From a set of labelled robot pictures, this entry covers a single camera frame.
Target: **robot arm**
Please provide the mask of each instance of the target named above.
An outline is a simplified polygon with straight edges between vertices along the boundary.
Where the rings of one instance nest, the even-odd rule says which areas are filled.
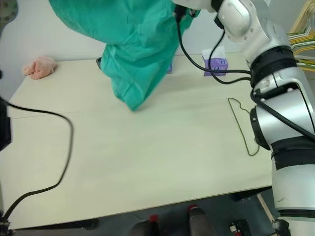
[[[315,98],[297,67],[286,33],[269,16],[264,0],[173,0],[215,10],[227,36],[238,43],[252,72],[251,111],[256,142],[272,150],[274,222],[280,236],[315,235]],[[301,134],[266,110],[273,109],[306,130]]]

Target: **tabletop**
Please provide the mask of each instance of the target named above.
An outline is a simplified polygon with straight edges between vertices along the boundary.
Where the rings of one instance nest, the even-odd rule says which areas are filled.
[[[202,64],[201,56],[193,57]],[[246,69],[239,53],[229,69]],[[221,77],[232,80],[241,74]],[[58,62],[41,80],[27,77],[11,102],[69,117],[72,159],[56,189],[24,199],[11,228],[97,218],[271,185],[270,153],[248,156],[227,98],[250,110],[248,81],[221,85],[184,56],[136,112],[111,89],[94,60]],[[247,113],[233,105],[251,152],[257,148]],[[13,142],[0,153],[4,208],[22,194],[57,182],[69,127],[57,117],[9,109]]]

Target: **table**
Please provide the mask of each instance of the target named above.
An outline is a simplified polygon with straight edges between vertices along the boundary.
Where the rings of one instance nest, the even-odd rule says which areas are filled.
[[[193,57],[202,64],[201,56]],[[246,69],[239,53],[230,69]],[[11,99],[62,113],[75,125],[74,150],[61,185],[23,200],[11,228],[52,225],[271,185],[270,153],[247,155],[227,98],[250,110],[250,84],[221,85],[184,56],[135,113],[112,93],[94,60],[59,62],[42,80],[27,77]],[[240,75],[222,77],[231,80]],[[248,114],[235,106],[252,152]],[[13,142],[0,153],[7,209],[25,192],[57,182],[69,127],[57,117],[9,110]]]

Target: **wall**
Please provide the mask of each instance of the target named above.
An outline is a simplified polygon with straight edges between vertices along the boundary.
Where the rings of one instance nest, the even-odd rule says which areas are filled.
[[[0,40],[0,66],[4,71],[0,94],[4,98],[9,99],[22,82],[22,66],[37,56],[80,60],[102,54],[105,44],[68,29],[56,17],[48,0],[18,0],[18,4],[18,17],[4,29]],[[184,45],[190,54],[200,54],[219,39],[221,30],[213,22],[214,17],[215,14],[202,11],[185,32]],[[228,39],[223,44],[227,52],[238,51],[237,45]]]

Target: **pink towel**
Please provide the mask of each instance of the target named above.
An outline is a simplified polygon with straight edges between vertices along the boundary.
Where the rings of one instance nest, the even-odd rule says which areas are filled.
[[[23,74],[31,75],[31,78],[38,80],[54,72],[56,62],[49,57],[38,57],[31,64],[23,66]]]

